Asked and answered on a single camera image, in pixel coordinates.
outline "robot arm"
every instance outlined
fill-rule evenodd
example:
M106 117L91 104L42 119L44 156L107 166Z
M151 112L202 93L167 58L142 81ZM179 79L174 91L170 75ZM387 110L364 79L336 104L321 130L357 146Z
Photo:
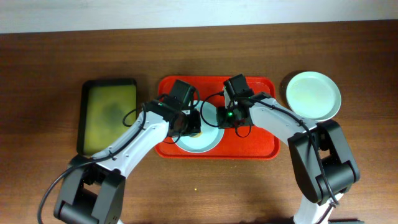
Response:
M294 222L327 223L333 209L329 204L333 205L339 200L360 178L358 166L340 125L333 120L318 123L303 118L278 104L266 93L255 95L242 75L224 82L224 98L226 106L217 108L217 120L221 128L257 126L289 146L295 178L303 193ZM310 144L309 136L317 150ZM329 151L330 155L321 161L319 149Z
M177 80L170 94L161 96L163 101L146 103L136 122L119 139L93 155L91 159L98 159L98 162L75 169L66 176L54 216L65 223L122 223L119 218L124 184L135 166L167 136L189 136L200 132L199 112L189 105L193 104L194 92L197 91L193 86ZM77 155L71 160L70 167L88 161L90 159ZM85 184L100 185L98 195L86 190Z

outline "red tray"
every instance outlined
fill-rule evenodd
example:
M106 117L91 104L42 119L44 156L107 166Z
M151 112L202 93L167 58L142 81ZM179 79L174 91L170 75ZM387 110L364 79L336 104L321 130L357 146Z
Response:
M183 80L199 90L200 98L223 90L223 82L230 77L217 76L169 76L164 78L159 85L159 94L169 93L175 80ZM255 93L260 91L271 94L275 98L275 88L272 82L262 77L246 77L248 85ZM208 101L215 106L224 106L222 96L214 96ZM245 135L249 131L247 127L239 128L239 133ZM251 134L246 138L240 138L234 129L225 129L221 142L204 153L191 153L180 149L175 144L160 143L155 150L164 158L175 159L273 159L279 153L279 140L268 131L253 127Z

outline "black wire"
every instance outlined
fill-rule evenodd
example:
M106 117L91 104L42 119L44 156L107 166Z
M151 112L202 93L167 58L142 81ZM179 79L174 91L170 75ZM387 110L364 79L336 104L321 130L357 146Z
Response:
M203 100L203 103L200 105L200 117L201 117L201 119L203 120L203 122L205 122L205 123L206 123L207 125L209 125L210 127L219 128L222 124L214 125L214 124L210 124L209 122L207 122L207 120L203 117L203 105L204 105L211 97L216 96L216 95L222 96L223 94L224 94L224 91L221 91L221 92L212 94L212 95L210 95L210 96L207 96L206 99Z
M336 205L333 205L332 203L330 203L329 207L326 209L324 214L319 218L319 221L317 221L316 224L321 224L325 220L325 218L328 216L329 212L331 211L331 209L333 207L336 207Z
M291 118L293 118L296 122L298 122L299 125L301 125L304 128L304 130L308 134L308 138L310 139L310 143L311 143L311 145L313 147L313 150L315 151L315 156L317 157L317 162L318 162L319 168L321 170L323 181L325 181L325 185L326 185L326 188L328 190L328 193L329 193L330 197L332 198L332 200L334 202L334 205L339 205L338 200L336 199L335 194L333 193L333 191L332 191L332 189L330 187L329 181L328 181L328 179L326 177L325 170L324 170L323 165L322 165L321 157L319 155L319 152L317 151L318 148L317 148L317 146L315 144L315 141L312 138L312 135L311 135L311 132L310 132L309 128L304 124L304 122L302 120L296 118L292 113L290 113L290 112L288 112L286 110L280 109L280 108L278 108L278 107L276 107L274 105L270 105L268 103L265 103L265 102L263 102L261 100L257 100L257 99L253 99L253 98L245 98L245 97L239 97L239 98L236 98L235 100L249 100L249 101L252 101L252 102L260 103L260 104L262 104L264 106L272 108L273 110L280 111L280 112L282 112L284 114L287 114Z
M178 142L178 140L180 140L180 138L181 138L181 133L178 135L177 140L175 140L174 142L165 142L164 140L163 140L163 142L166 143L166 144L175 144L175 143Z
M134 110L132 110L132 111L130 111L130 112L128 112L126 115L124 115L123 120L122 120L123 125L125 125L126 127L131 127L131 124L126 124L126 118L127 118L131 113L135 112L136 110L137 110L137 108L134 109Z
M195 105L191 105L190 107L189 107L189 109L194 109L195 107L197 107L198 105L199 105L199 101L200 101L200 95L199 95L199 90L198 89L195 89L195 93L197 93L197 103L195 103Z
M250 129L249 129L249 132L248 132L248 134L247 135L245 135L245 136L241 136L239 133L238 133L238 128L239 128L239 126L236 126L235 127L235 134L238 136L238 137L240 137L240 138L246 138L246 137L248 137L249 135L250 135L250 133L251 133L251 124L249 125L249 127L250 127Z
M139 130L133 135L133 137L131 139L129 139L122 147L120 147L120 149L118 149L114 153L109 152L109 155L105 156L103 158L93 159L93 160L85 162L83 164L79 164L79 165L70 167L67 170L65 170L61 175L59 175L59 177L56 178L55 181L52 182L52 184L48 187L47 191L44 193L44 196L43 196L42 200L40 201L39 208L37 209L37 221L39 224L43 224L42 210L44 207L44 203L45 203L47 197L50 195L50 192L52 191L52 189L56 186L56 184L59 183L63 178L65 178L68 174L70 174L74 170L77 170L79 168L82 168L82 167L85 167L85 166L88 166L88 165L91 165L91 164L94 164L97 162L102 162L102 161L105 161L108 159L112 159L114 156L119 154L119 152L121 152L125 147L127 147L138 136L138 134L144 129L144 125L145 125L145 122L147 119L145 104L142 104L142 111L144 112L144 115L143 115L144 117L142 119L142 124L140 125Z

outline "white plate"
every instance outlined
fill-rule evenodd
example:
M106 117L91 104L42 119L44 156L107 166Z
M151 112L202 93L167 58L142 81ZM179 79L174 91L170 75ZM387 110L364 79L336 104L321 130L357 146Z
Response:
M341 106L336 83L318 72L302 72L294 76L287 85L286 99L295 113L317 121L334 117Z
M199 101L199 104L195 107L200 110L200 106L203 102ZM210 124L217 125L217 109L211 103L205 103L203 105L203 117ZM192 153L203 153L210 149L216 147L220 143L224 135L224 129L218 129L207 125L203 120L200 120L202 134L196 138L190 136L182 136L180 140L177 141L176 145L184 151Z

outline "brown wooden surface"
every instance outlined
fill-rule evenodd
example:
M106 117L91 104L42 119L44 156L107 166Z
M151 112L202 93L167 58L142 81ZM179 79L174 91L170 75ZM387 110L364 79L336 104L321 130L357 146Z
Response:
M144 101L167 75L244 73L278 90L297 70L339 86L335 119L361 170L332 218L396 222L398 21L372 21L0 35L0 223L35 223L45 189L76 154L84 81L132 77ZM58 191L45 223L60 223ZM272 161L172 160L151 150L127 180L122 220L267 221L291 217L301 195L287 146Z

